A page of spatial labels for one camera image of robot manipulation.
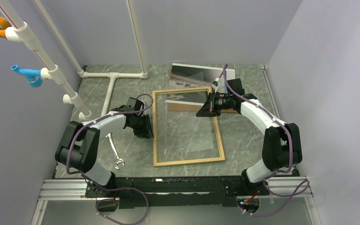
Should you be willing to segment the clear acrylic sheet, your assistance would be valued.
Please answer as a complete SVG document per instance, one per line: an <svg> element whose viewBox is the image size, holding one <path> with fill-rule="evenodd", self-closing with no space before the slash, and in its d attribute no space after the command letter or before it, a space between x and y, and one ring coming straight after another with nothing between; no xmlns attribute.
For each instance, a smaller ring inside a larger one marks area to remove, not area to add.
<svg viewBox="0 0 360 225"><path fill-rule="evenodd" d="M206 91L156 95L160 161L219 156L213 120L196 117L206 97Z"/></svg>

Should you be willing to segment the landscape photo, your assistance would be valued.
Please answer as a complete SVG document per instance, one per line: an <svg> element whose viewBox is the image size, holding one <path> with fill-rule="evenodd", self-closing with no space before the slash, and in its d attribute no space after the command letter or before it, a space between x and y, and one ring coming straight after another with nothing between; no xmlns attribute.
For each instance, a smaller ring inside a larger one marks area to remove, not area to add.
<svg viewBox="0 0 360 225"><path fill-rule="evenodd" d="M222 68L173 63L169 89L210 87ZM174 112L197 112L206 102L207 92L187 92L166 95L167 110Z"/></svg>

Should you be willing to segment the light wooden picture frame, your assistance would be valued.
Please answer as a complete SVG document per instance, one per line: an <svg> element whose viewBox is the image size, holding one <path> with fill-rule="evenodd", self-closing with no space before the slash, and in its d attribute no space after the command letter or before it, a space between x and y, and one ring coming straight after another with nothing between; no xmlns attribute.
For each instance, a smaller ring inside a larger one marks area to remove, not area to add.
<svg viewBox="0 0 360 225"><path fill-rule="evenodd" d="M154 132L154 141L153 141L153 164L154 166L172 166L172 165L189 165L189 164L198 164L198 163L210 163L210 162L219 162L225 161L225 153L222 142L222 137L219 129L218 120L216 117L212 117L215 128L215 135L217 139L218 146L218 157L210 157L210 158L194 158L194 159L186 159L186 160L175 160L175 161L160 161L160 157L158 155L158 128L157 128L157 105L156 105L156 95L157 94L170 94L170 93L183 93L183 92L194 92L194 91L206 91L209 93L211 91L208 87L192 87L186 89L171 89L171 90L155 90L153 91L153 106L152 106L152 114L153 114L153 132Z"/></svg>

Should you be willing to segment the white PVC pipe stand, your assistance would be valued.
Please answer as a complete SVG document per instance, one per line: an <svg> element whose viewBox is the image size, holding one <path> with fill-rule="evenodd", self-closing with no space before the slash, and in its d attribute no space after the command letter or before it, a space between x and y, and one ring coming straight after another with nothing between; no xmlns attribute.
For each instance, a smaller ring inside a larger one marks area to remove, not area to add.
<svg viewBox="0 0 360 225"><path fill-rule="evenodd" d="M140 73L91 73L86 72L81 68L80 64L77 62L75 56L69 49L67 43L64 41L62 35L58 31L56 25L53 20L49 16L48 12L44 8L41 1L34 1L38 10L44 17L45 21L48 23L49 27L53 31L54 35L58 39L59 43L65 50L66 54L70 58L71 62L74 64L78 75L81 78L109 78L109 86L106 93L105 101L103 103L103 109L101 114L105 115L108 112L109 102L111 100L111 94L113 92L113 87L115 81L119 78L140 78L146 79L148 78L148 71L146 69L146 65L143 59L142 47L140 44L139 34L137 30L137 23L135 14L133 12L132 1L128 0L127 9L129 13L129 17L131 20L131 26L133 29L135 42L137 46L137 52L140 59L141 64L141 72ZM19 16L16 10L12 7L12 5L7 0L0 0L0 12L5 17L4 20L0 20L0 36L5 37L6 40L14 43L22 43L29 50L31 50L37 58L42 62L44 67L40 70L40 77L42 79L53 80L57 85L59 85L65 92L63 97L63 102L65 104L71 104L77 107L80 110L79 118L82 120L89 120L91 116L91 111L86 107L84 101L79 96L79 94L71 87L68 83L64 73L61 71L58 65L56 65L52 58L47 54L47 52L42 47L42 44L36 34L33 32L31 27Z"/></svg>

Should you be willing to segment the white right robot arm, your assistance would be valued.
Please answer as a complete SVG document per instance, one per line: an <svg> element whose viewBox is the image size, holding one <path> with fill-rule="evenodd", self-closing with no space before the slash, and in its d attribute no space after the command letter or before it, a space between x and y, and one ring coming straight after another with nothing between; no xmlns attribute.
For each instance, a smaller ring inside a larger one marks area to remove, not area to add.
<svg viewBox="0 0 360 225"><path fill-rule="evenodd" d="M258 182L275 172L288 173L302 161L300 130L295 123L286 123L270 113L253 94L245 93L240 79L225 81L226 93L218 92L218 79L197 117L217 117L222 110L233 109L249 119L263 134L262 158L242 172L240 190L250 195Z"/></svg>

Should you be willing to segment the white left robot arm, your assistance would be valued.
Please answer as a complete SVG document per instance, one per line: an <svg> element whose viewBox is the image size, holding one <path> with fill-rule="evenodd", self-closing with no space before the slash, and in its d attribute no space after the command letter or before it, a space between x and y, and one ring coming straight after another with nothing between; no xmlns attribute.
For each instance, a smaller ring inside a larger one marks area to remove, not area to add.
<svg viewBox="0 0 360 225"><path fill-rule="evenodd" d="M117 188L116 176L98 162L99 142L113 131L125 128L131 128L138 138L153 138L150 117L145 114L149 108L138 98L130 97L126 104L97 119L69 122L55 152L55 160L66 167L68 174L80 173L97 184L103 196L112 196Z"/></svg>

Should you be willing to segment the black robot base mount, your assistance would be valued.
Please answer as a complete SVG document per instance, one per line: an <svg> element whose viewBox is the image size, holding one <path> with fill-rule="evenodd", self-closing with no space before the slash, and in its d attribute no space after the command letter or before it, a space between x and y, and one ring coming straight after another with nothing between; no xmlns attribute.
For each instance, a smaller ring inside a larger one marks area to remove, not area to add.
<svg viewBox="0 0 360 225"><path fill-rule="evenodd" d="M235 207L236 200L269 194L261 183L247 187L240 176L117 178L116 186L121 190L107 192L88 184L85 197L114 197L119 201L120 209L133 209L146 205Z"/></svg>

